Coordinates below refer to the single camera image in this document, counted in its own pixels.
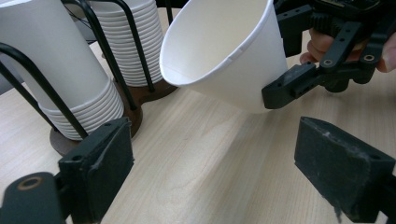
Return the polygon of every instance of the finger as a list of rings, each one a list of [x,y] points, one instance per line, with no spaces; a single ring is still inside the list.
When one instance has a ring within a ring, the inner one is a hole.
[[[334,38],[331,36],[325,35],[314,29],[309,29],[309,34],[311,35],[312,45],[317,49],[317,51],[327,51],[334,41]]]
[[[306,46],[306,48],[308,49],[308,52],[311,53],[312,57],[314,57],[317,61],[320,61],[320,59],[325,54],[324,51],[320,51],[317,48],[315,48],[315,46],[313,44],[313,40],[310,40],[308,42],[308,45]]]
[[[396,33],[385,43],[377,69],[385,73],[396,69]]]

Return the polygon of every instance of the black wire rack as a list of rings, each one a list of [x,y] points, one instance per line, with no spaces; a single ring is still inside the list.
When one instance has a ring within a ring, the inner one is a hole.
[[[151,76],[149,73],[149,67],[146,61],[145,53],[143,51],[142,44],[140,42],[139,33],[136,28],[136,24],[134,22],[134,15],[128,5],[122,0],[92,0],[95,2],[108,2],[119,5],[123,11],[125,12],[127,21],[129,22],[129,26],[134,38],[134,42],[136,45],[137,53],[142,63],[144,75],[147,81],[147,87],[144,89],[134,90],[134,88],[128,87],[125,83],[125,80],[121,74],[118,63],[114,57],[114,54],[107,42],[105,33],[100,25],[98,18],[96,17],[94,11],[92,10],[90,4],[86,0],[61,0],[64,5],[72,4],[80,7],[84,15],[86,16],[90,27],[92,28],[93,34],[96,37],[96,40],[101,48],[106,62],[112,72],[115,83],[117,84],[117,89],[121,96],[121,99],[124,103],[124,108],[126,112],[124,112],[124,116],[129,117],[133,123],[131,127],[131,136],[134,136],[137,130],[140,127],[142,122],[143,113],[141,109],[141,105],[148,101],[153,101],[160,99],[169,93],[173,92],[176,87],[173,87],[167,83],[162,83],[159,85],[153,84],[151,80]],[[166,7],[167,19],[169,24],[173,21],[172,8],[182,8],[188,2],[188,0],[157,0],[157,7]],[[23,52],[18,49],[13,48],[12,46],[6,43],[0,43],[0,52],[6,54],[10,58],[14,59],[23,68],[26,69],[28,74],[34,78],[34,80],[38,83],[38,85],[43,89],[43,91],[49,96],[51,101],[55,103],[58,109],[63,113],[66,119],[70,122],[70,124],[77,131],[81,139],[84,139],[88,136],[88,133],[84,130],[82,125],[64,103],[62,98],[56,92],[55,89],[52,88],[50,83],[46,80],[45,76],[40,72],[40,70],[35,66],[35,63],[29,59]],[[51,126],[51,137],[50,141],[52,146],[57,150],[61,155],[65,155],[69,150],[75,147],[79,141],[74,141],[70,139],[66,139],[63,135],[61,135],[55,125],[50,121],[50,119],[42,112],[42,110],[38,106],[38,102],[35,100],[28,90],[26,90],[22,84],[12,75],[12,73],[0,62],[0,73],[6,78],[6,80],[22,95],[22,97],[37,111],[37,113]]]

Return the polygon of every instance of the black metal frame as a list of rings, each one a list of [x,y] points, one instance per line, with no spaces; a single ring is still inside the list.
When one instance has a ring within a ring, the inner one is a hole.
[[[371,14],[377,15],[381,12],[380,16],[369,16],[372,20],[377,19],[370,23],[358,19],[340,19],[342,22],[336,23],[331,20],[334,18],[331,14],[324,12],[320,12],[319,15],[315,14],[317,13],[315,4],[307,4],[277,13],[287,57],[301,52],[303,31],[311,27],[326,30],[335,26],[333,29],[337,28],[337,32],[332,32],[334,42],[319,62],[318,68],[312,63],[295,65],[279,79],[262,89],[265,107],[281,108],[317,85],[325,87],[327,91],[340,92],[347,88],[350,79],[359,84],[369,82],[381,58],[385,42],[396,31],[395,11],[396,2],[386,1]],[[370,37],[368,44],[359,60],[346,62],[354,45],[368,36]]]
[[[59,160],[60,172],[24,176],[6,189],[0,223],[98,223],[134,165],[131,122],[103,124]]]
[[[44,92],[49,96],[51,101],[55,103],[56,106],[62,111],[64,116],[70,122],[70,124],[76,129],[78,134],[82,139],[88,136],[87,132],[78,122],[76,117],[64,103],[62,98],[58,95],[55,89],[52,88],[50,83],[44,77],[44,75],[40,72],[40,70],[35,66],[35,64],[30,60],[25,54],[20,52],[18,49],[11,47],[10,45],[0,43],[0,52],[6,54],[11,57],[18,63],[20,63],[29,74],[35,79],[38,85],[44,90]],[[7,81],[13,85],[16,90],[25,98],[25,100],[41,115],[41,117],[54,129],[57,130],[56,127],[52,124],[49,118],[42,112],[42,110],[38,107],[38,103],[35,98],[22,86],[22,84],[9,72],[9,70],[0,63],[0,73],[6,78]]]
[[[396,223],[396,160],[334,125],[300,119],[296,166],[336,211],[374,223],[378,212]]]

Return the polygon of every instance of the wooden table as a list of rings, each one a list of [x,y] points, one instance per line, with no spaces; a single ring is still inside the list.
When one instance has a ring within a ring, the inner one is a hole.
[[[135,165],[102,223],[337,223],[294,165],[299,119],[329,121],[395,158],[395,87],[396,71],[376,72],[366,85],[337,94],[317,87],[260,115],[187,89],[146,103]],[[59,171],[50,126],[16,91],[0,96],[0,118],[0,192],[24,175]]]

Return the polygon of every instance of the paper cup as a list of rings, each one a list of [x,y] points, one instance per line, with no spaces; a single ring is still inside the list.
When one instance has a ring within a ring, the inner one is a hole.
[[[87,133],[103,124],[99,118],[120,118],[118,111],[97,107],[102,97],[109,95],[104,90],[113,88],[111,91],[116,92],[116,88],[60,1],[0,0],[0,30],[0,42],[30,58],[78,120],[98,120]],[[81,140],[32,76],[13,62],[42,111],[55,126],[60,124],[59,131],[65,137]],[[114,101],[122,104],[118,93]],[[100,113],[93,114],[96,107]]]
[[[161,49],[163,78],[251,113],[288,68],[271,0],[190,0]]]

